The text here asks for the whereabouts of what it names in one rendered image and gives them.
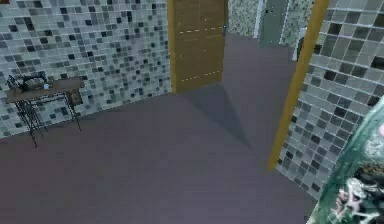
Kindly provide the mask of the brown wooden room door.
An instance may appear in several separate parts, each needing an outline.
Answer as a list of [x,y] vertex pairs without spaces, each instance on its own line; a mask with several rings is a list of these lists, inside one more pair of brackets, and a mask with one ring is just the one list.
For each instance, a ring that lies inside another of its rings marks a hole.
[[167,0],[173,93],[222,80],[228,0]]

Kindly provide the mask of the black sewing machine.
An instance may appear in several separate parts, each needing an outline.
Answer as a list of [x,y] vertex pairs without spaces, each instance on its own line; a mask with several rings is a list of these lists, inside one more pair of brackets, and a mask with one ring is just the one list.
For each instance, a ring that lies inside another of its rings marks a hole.
[[43,73],[33,73],[32,75],[9,75],[6,82],[11,90],[23,93],[42,89],[48,80]]

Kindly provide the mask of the grey green room door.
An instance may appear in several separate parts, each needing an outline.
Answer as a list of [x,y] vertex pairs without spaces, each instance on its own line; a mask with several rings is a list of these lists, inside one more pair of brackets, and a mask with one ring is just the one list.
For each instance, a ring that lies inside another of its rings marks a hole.
[[282,34],[288,0],[265,0],[259,37],[260,47],[276,47]]

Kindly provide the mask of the brown sewing machine table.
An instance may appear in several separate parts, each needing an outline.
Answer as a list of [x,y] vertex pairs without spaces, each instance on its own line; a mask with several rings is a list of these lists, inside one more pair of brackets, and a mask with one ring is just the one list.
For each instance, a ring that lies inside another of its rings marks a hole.
[[41,122],[34,107],[64,99],[65,105],[70,110],[72,120],[76,121],[79,126],[75,106],[81,101],[80,89],[83,87],[84,82],[81,78],[60,79],[34,84],[27,91],[14,87],[6,91],[6,103],[16,106],[19,117],[28,128],[34,147],[37,147],[34,132],[36,130],[40,131],[41,128],[47,131],[47,127]]

